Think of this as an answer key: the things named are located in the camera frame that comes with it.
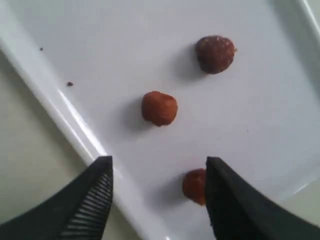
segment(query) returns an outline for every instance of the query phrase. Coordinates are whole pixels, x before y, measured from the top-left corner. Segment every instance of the energy ball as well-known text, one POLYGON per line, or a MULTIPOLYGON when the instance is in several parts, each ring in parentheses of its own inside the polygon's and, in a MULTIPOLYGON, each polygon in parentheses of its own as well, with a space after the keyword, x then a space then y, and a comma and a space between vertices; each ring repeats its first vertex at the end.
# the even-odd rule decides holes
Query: energy ball
POLYGON ((202 37, 195 45, 200 68, 207 74, 218 74, 226 70, 234 61, 236 51, 230 39, 219 35, 202 37))
POLYGON ((206 204, 206 170, 203 168, 188 172, 182 182, 184 196, 203 206, 206 204))
POLYGON ((160 127, 171 124, 177 115, 177 100, 168 94, 151 91, 143 96, 142 117, 160 127))

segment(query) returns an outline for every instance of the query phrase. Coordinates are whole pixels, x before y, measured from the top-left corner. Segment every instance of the table surface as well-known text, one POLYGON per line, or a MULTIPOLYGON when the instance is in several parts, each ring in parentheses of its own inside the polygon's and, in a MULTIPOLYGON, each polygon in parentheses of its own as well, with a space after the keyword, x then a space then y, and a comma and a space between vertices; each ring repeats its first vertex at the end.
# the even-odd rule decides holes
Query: table surface
MULTIPOLYGON (((319 18, 320 1, 309 2, 319 18)), ((55 194, 86 166, 2 52, 0 109, 1 224, 55 194)), ((284 205, 298 215, 320 221, 318 213, 315 216, 314 212, 305 211, 305 206, 317 205, 310 202, 311 195, 302 194, 298 200, 288 200, 284 205)), ((139 240, 139 237, 113 206, 103 239, 139 240)))

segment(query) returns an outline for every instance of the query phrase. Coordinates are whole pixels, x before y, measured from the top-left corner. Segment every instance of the round brown ball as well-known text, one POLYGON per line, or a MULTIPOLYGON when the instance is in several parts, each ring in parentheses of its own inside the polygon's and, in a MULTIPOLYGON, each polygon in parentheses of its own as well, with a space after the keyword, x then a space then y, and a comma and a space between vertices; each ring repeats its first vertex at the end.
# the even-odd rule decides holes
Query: round brown ball
POLYGON ((168 94, 151 91, 143 96, 142 116, 146 121, 160 127, 171 124, 177 115, 177 100, 168 94))
POLYGON ((195 45, 199 66, 207 74, 226 70, 234 61, 236 51, 230 39, 219 35, 202 37, 195 45))
POLYGON ((206 170, 203 168, 188 172, 182 182, 184 196, 203 206, 206 204, 206 170))

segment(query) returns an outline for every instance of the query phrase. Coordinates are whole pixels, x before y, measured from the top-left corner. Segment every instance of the white plate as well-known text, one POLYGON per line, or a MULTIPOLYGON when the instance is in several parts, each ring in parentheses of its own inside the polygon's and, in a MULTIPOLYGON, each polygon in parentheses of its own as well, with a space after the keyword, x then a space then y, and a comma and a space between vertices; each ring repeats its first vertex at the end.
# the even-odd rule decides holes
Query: white plate
POLYGON ((0 0, 0 44, 87 164, 114 156, 115 201, 145 239, 212 239, 181 193, 206 156, 276 201, 320 174, 319 32, 304 0, 0 0), (238 51, 201 77, 191 48, 211 34, 238 51), (176 97, 170 126, 142 120, 152 90, 176 97))

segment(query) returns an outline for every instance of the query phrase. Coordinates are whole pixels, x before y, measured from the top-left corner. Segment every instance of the brown ball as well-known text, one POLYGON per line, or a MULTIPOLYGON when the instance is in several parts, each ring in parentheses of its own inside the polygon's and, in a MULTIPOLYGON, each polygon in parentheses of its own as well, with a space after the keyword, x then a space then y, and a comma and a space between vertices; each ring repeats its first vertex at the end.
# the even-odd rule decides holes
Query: brown ball
POLYGON ((200 68, 207 74, 218 74, 226 70, 234 61, 236 51, 230 39, 219 35, 205 36, 195 45, 200 68))
POLYGON ((141 109, 146 121, 160 127, 173 122, 177 115, 178 104, 173 96, 151 91, 143 96, 141 109))
POLYGON ((183 179, 182 191, 184 196, 203 206, 206 204, 206 170, 203 168, 188 172, 183 179))

